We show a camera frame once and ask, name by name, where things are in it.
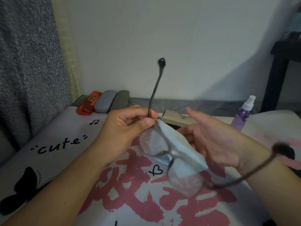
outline fingernail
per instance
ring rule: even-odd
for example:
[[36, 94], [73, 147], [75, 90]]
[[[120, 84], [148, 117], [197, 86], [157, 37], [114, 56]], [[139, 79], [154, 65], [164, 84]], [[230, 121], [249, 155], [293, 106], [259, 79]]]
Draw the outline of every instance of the fingernail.
[[145, 123], [147, 126], [152, 126], [153, 125], [153, 119], [152, 118], [145, 118]]

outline purple spray bottle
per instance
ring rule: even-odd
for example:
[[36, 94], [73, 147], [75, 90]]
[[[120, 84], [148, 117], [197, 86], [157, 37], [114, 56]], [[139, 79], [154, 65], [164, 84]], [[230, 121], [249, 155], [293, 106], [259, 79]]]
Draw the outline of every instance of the purple spray bottle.
[[241, 131], [248, 119], [251, 115], [251, 110], [254, 106], [255, 96], [251, 95], [249, 99], [243, 104], [241, 108], [239, 108], [237, 114], [235, 115], [231, 126]]

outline gray curtain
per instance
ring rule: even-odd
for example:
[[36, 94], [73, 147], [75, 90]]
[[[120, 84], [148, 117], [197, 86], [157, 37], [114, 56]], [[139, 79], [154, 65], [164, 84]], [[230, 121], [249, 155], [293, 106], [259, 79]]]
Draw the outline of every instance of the gray curtain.
[[0, 165], [70, 103], [50, 0], [0, 0]]

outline forearm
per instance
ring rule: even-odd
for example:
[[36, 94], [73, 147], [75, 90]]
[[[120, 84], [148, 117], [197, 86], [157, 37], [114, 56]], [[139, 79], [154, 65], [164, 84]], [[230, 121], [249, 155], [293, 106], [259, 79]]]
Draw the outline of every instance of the forearm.
[[[248, 163], [239, 170], [241, 175], [251, 171], [271, 154], [263, 146], [253, 151]], [[277, 226], [301, 225], [301, 179], [280, 160], [273, 160], [247, 182], [261, 198]]]
[[106, 166], [100, 152], [95, 146], [86, 149], [3, 226], [73, 224]]

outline music note symbol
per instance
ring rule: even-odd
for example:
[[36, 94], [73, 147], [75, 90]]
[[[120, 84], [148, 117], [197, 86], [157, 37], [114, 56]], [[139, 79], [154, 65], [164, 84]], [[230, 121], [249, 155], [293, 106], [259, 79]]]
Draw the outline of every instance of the music note symbol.
[[89, 125], [92, 125], [93, 123], [94, 124], [98, 124], [98, 122], [99, 122], [99, 120], [94, 120], [92, 123], [90, 123]]

